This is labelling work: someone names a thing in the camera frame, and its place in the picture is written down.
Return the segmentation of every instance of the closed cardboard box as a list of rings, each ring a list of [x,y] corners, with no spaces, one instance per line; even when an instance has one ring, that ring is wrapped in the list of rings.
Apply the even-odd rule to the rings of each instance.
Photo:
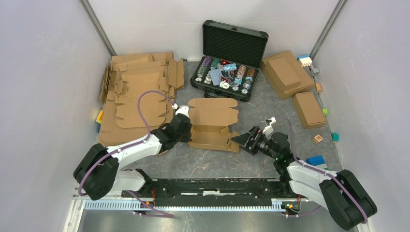
[[[288,68],[291,68],[292,71],[297,75],[300,82],[295,86],[288,90],[283,90],[280,88],[280,78],[277,76],[275,72],[269,70],[268,64],[270,60],[275,60],[278,58],[283,58],[288,63]],[[266,57],[262,59],[261,70],[265,74],[266,79],[269,81],[272,88],[278,94],[280,99],[287,99],[295,95],[296,93],[302,93],[311,91],[315,86],[315,82],[312,78],[308,75],[308,73],[302,68],[300,63],[296,60],[294,55],[291,51],[282,52],[270,57]]]
[[[312,92],[295,94],[293,105],[304,129],[319,128],[326,124],[326,118]]]
[[[282,91],[295,88],[300,84],[299,77],[285,57],[269,60],[266,68],[269,73],[274,74],[275,83]]]
[[[188,102],[192,123],[192,148],[239,152],[239,144],[231,138],[239,133],[229,132],[229,125],[238,121],[238,102],[232,98],[195,98]]]

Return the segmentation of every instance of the metal corner post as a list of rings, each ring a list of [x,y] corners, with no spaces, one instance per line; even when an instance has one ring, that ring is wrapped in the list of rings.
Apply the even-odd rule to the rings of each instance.
[[[316,41],[315,45],[313,46],[312,51],[310,52],[310,58],[313,60],[320,48],[322,47],[324,41],[327,38],[327,35],[329,34],[330,30],[332,29],[333,25],[337,21],[337,19],[340,16],[340,13],[342,12],[343,8],[345,7],[346,3],[348,0],[339,0],[336,4],[336,7],[334,8],[332,14],[330,15],[329,19],[327,20],[326,25],[324,26],[318,40]]]
[[[94,10],[92,9],[91,4],[89,3],[88,0],[79,0],[81,5],[84,8],[84,11],[87,13],[91,23],[93,24],[97,34],[101,38],[102,42],[104,43],[105,47],[107,48],[108,52],[112,56],[116,56],[117,53],[115,52],[113,45],[111,44],[110,40],[108,39],[107,34],[104,31],[104,28],[101,26],[100,21],[98,20],[98,17],[95,15]]]

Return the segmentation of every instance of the yellow block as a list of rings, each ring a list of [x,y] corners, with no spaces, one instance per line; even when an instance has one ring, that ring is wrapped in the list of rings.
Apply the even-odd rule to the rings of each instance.
[[[100,110],[100,113],[98,114],[97,119],[95,121],[101,124],[101,120],[103,119],[102,118],[103,114],[104,114],[103,110]]]

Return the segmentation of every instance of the white wall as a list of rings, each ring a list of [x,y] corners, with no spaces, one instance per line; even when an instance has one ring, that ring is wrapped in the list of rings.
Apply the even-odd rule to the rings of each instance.
[[[312,50],[337,0],[89,0],[118,54],[175,51],[202,56],[202,23],[266,31],[265,55]]]
[[[408,231],[410,3],[349,1],[314,61],[346,169],[378,206],[374,231]]]
[[[77,0],[0,4],[0,231],[61,231],[108,52]]]

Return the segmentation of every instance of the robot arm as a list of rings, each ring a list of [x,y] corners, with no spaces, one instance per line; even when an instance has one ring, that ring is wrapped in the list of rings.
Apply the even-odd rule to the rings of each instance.
[[[145,183],[138,171],[120,171],[126,165],[147,156],[167,151],[178,142],[187,143],[191,139],[191,123],[188,106],[181,106],[169,124],[163,124],[147,136],[118,146],[104,147],[96,144],[74,171],[74,178],[81,183],[90,168],[102,157],[113,153],[101,162],[87,177],[83,189],[92,200],[98,200],[110,191],[138,191]]]
[[[337,173],[311,166],[299,158],[295,161],[288,136],[283,133],[276,132],[271,139],[267,139],[266,134],[273,132],[271,127],[274,122],[274,118],[268,119],[263,131],[255,126],[248,133],[233,137],[232,140],[252,155],[260,151],[275,160],[274,167],[280,175],[284,193],[294,192],[308,197],[327,209],[341,228],[349,230],[364,222],[364,218],[359,208],[341,191],[336,179],[357,201],[367,217],[377,212],[373,200],[352,172],[343,170]]]

